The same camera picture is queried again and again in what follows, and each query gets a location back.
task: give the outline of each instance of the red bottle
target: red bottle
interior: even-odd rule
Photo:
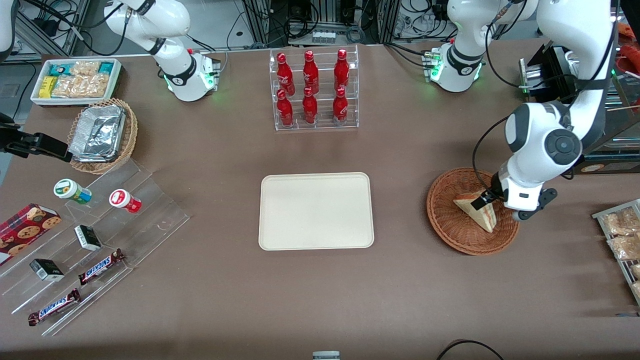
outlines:
[[[342,126],[347,121],[347,107],[349,102],[344,97],[344,87],[340,87],[335,92],[335,99],[333,100],[333,123]]]
[[[289,102],[289,100],[287,99],[287,93],[285,93],[285,91],[282,89],[278,89],[278,92],[276,94],[278,96],[276,107],[278,108],[278,117],[280,117],[282,126],[292,127],[293,107],[291,106],[291,102]]]
[[[314,52],[305,51],[305,67],[302,69],[305,77],[305,86],[309,86],[314,94],[320,91],[320,80],[318,76],[318,65],[314,61]]]
[[[302,100],[302,107],[305,109],[305,121],[307,124],[315,124],[318,116],[318,101],[314,97],[313,89],[310,86],[305,88],[305,98]]]
[[[347,85],[349,85],[349,63],[347,63],[347,51],[345,49],[338,50],[338,61],[333,68],[333,75],[335,76],[335,91],[338,91],[340,86],[347,88]]]
[[[287,64],[287,57],[285,54],[279,53],[276,58],[278,59],[278,82],[280,87],[287,92],[288,96],[293,96],[296,93],[296,87],[293,85],[293,72],[289,64]]]

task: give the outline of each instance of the brown table surface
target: brown table surface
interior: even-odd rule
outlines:
[[[514,81],[539,44],[497,41],[492,59]],[[434,359],[460,338],[506,359],[639,359],[640,319],[614,317],[637,308],[590,217],[640,197],[637,176],[556,179],[558,199],[504,252],[452,250],[428,222],[427,190],[470,166],[479,136],[522,96],[488,68],[450,94],[383,46],[359,51],[361,125],[341,133],[275,133],[268,51],[232,53],[220,90],[193,103],[167,91],[151,57],[121,58],[119,96],[140,123],[134,158],[192,218],[57,336],[40,337],[0,303],[0,359]],[[66,139],[78,111],[33,106],[26,131]],[[494,172],[509,156],[500,128],[478,162]],[[260,249],[262,178],[353,171],[371,178],[373,246]],[[51,193],[62,177],[94,178],[15,158],[0,218],[29,202],[62,206]],[[494,358],[476,346],[446,359]]]

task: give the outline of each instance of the clear acrylic bottle rack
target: clear acrylic bottle rack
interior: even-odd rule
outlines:
[[[333,123],[333,100],[335,98],[335,89],[333,87],[333,68],[338,60],[338,50],[345,49],[347,51],[347,62],[349,63],[349,85],[346,88],[346,98],[349,102],[347,110],[347,121],[343,126],[336,126]],[[304,99],[305,81],[302,75],[302,69],[305,66],[305,51],[308,49],[287,48],[279,50],[271,50],[269,54],[269,76],[271,79],[271,101],[273,102],[273,118],[277,131],[295,131],[295,130],[340,130],[345,128],[355,128],[360,124],[358,98],[360,96],[358,68],[358,47],[351,46],[328,46],[313,47],[314,59],[318,65],[320,91],[316,94],[318,103],[318,119],[314,125],[307,124],[304,119],[304,111],[302,108],[302,100]],[[293,71],[293,83],[296,87],[296,93],[289,97],[293,106],[293,126],[284,127],[278,117],[278,108],[276,103],[278,98],[276,92],[280,88],[278,83],[278,62],[276,55],[284,53],[287,56],[287,63]]]
[[[4,303],[12,314],[24,319],[25,327],[28,327],[29,314],[69,294],[73,288],[80,292],[80,303],[69,305],[68,309],[45,318],[34,327],[34,331],[42,336],[55,335],[62,330],[189,220],[175,201],[156,185],[151,173],[133,160],[106,172],[86,187],[93,193],[89,203],[80,205],[68,201],[58,210],[62,218],[58,226],[0,268]],[[119,188],[142,201],[138,213],[131,214],[109,204],[109,195]],[[80,247],[74,232],[80,224],[93,227],[102,243],[100,250]],[[80,286],[78,275],[117,248],[122,250],[125,259]],[[40,280],[29,266],[34,259],[53,260],[65,274],[64,278],[58,282]]]

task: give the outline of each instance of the robotic arm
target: robotic arm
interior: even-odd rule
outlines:
[[[585,84],[572,105],[554,101],[525,103],[507,119],[505,137],[512,157],[494,174],[491,191],[474,201],[476,209],[504,198],[516,210],[516,220],[527,220],[557,195],[543,184],[570,169],[583,147],[597,140],[604,129],[604,89],[609,87],[612,36],[609,0],[542,1],[538,24],[555,43],[574,51],[580,59],[579,81]]]
[[[191,54],[177,38],[186,35],[191,24],[183,4],[176,0],[110,1],[104,7],[104,15],[121,4],[125,6],[107,19],[107,25],[116,34],[124,32],[125,37],[156,59],[169,90],[178,99],[195,101],[216,88],[213,61]]]
[[[429,80],[450,92],[468,89],[480,71],[485,41],[487,46],[491,42],[491,34],[487,37],[492,31],[490,24],[511,24],[520,11],[517,19],[528,19],[537,6],[538,0],[449,0],[447,14],[458,35],[455,43],[435,47],[427,54],[433,66]]]
[[[18,2],[16,0],[0,0],[0,63],[9,57],[13,49],[17,14]]]

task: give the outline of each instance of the wicker basket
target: wicker basket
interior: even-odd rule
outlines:
[[[480,171],[485,183],[491,182],[491,174]],[[455,168],[433,182],[427,196],[427,216],[441,239],[452,248],[470,255],[490,255],[504,250],[518,234],[520,224],[511,217],[513,210],[495,201],[493,209],[497,224],[487,233],[462,211],[453,198],[473,193],[483,187],[473,168]]]
[[[136,136],[138,135],[138,120],[136,120],[136,114],[133,113],[126,102],[120,99],[109,99],[96,102],[95,104],[89,105],[89,107],[98,108],[108,105],[121,106],[127,112],[125,127],[122,131],[122,141],[120,142],[120,154],[118,155],[117,159],[115,161],[112,161],[111,163],[81,163],[80,161],[72,160],[71,166],[78,171],[89,172],[95,175],[102,175],[107,172],[107,170],[114,168],[120,164],[126,163],[127,160],[129,160],[129,158],[131,157],[131,153],[136,146]],[[78,125],[79,119],[80,114],[76,116],[76,120],[71,126],[71,131],[69,132],[69,136],[67,137],[68,144],[71,144],[71,139],[73,139],[74,134],[76,133],[76,126]]]

